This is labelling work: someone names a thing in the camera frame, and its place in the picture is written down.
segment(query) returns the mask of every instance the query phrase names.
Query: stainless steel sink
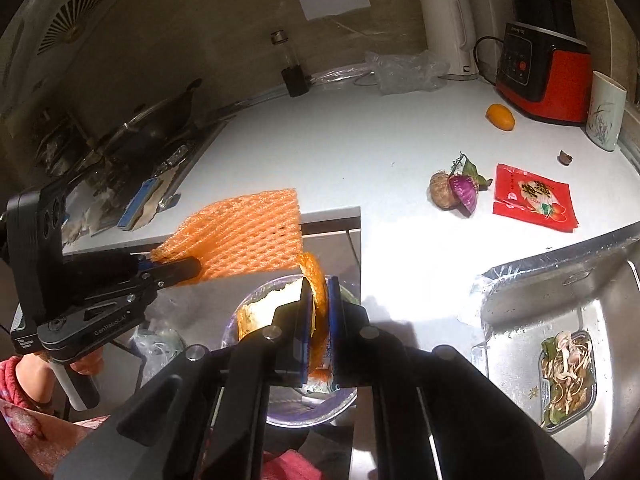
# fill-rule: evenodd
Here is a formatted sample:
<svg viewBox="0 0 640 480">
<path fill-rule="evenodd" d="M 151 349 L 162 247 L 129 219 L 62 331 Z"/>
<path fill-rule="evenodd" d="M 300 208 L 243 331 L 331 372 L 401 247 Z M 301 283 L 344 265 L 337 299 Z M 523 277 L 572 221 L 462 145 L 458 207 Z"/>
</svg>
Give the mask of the stainless steel sink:
<svg viewBox="0 0 640 480">
<path fill-rule="evenodd" d="M 593 341 L 596 401 L 553 437 L 590 477 L 640 408 L 640 222 L 486 272 L 474 361 L 535 421 L 542 421 L 540 343 L 562 330 Z"/>
</svg>

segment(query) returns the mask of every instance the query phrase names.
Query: brown nut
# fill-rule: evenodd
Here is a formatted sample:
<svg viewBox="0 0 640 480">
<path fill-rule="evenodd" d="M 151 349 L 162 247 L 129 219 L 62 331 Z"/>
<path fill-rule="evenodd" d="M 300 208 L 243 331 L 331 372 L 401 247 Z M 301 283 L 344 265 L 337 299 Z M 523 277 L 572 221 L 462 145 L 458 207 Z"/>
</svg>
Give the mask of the brown nut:
<svg viewBox="0 0 640 480">
<path fill-rule="evenodd" d="M 564 151 L 560 150 L 560 155 L 558 155 L 558 161 L 560 162 L 560 164 L 562 164 L 563 166 L 568 166 L 569 164 L 571 164 L 572 160 L 574 160 L 574 158 L 571 155 L 568 155 Z"/>
</svg>

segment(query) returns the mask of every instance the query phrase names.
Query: orange fruit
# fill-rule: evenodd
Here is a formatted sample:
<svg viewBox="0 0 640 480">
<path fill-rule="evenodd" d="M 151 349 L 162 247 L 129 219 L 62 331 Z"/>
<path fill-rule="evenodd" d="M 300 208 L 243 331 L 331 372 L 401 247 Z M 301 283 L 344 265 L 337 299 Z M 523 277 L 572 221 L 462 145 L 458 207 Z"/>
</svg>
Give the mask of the orange fruit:
<svg viewBox="0 0 640 480">
<path fill-rule="evenodd" d="M 486 118 L 496 128 L 500 128 L 505 132 L 510 132 L 516 125 L 516 119 L 513 118 L 511 110 L 504 105 L 491 105 L 486 111 Z"/>
</svg>

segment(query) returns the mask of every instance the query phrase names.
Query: hand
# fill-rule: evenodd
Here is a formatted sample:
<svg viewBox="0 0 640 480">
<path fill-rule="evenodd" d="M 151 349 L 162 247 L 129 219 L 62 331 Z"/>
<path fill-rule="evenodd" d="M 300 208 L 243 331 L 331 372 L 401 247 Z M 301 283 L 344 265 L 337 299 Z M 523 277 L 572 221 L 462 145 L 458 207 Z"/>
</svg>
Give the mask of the hand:
<svg viewBox="0 0 640 480">
<path fill-rule="evenodd" d="M 15 365 L 15 378 L 24 393 L 37 404 L 51 400 L 56 377 L 43 352 L 23 356 Z"/>
<path fill-rule="evenodd" d="M 89 355 L 85 355 L 82 359 L 79 359 L 71 365 L 71 369 L 81 375 L 97 375 L 103 368 L 102 347 L 94 350 Z"/>
</svg>

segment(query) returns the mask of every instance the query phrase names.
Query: red plastic bag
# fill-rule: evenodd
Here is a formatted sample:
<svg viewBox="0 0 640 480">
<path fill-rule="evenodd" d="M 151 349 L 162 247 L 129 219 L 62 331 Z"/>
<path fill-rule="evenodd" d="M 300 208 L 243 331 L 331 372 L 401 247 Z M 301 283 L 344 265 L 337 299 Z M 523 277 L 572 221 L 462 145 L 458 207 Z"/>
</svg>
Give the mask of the red plastic bag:
<svg viewBox="0 0 640 480">
<path fill-rule="evenodd" d="M 578 227 L 569 185 L 498 164 L 494 214 L 570 233 Z"/>
</svg>

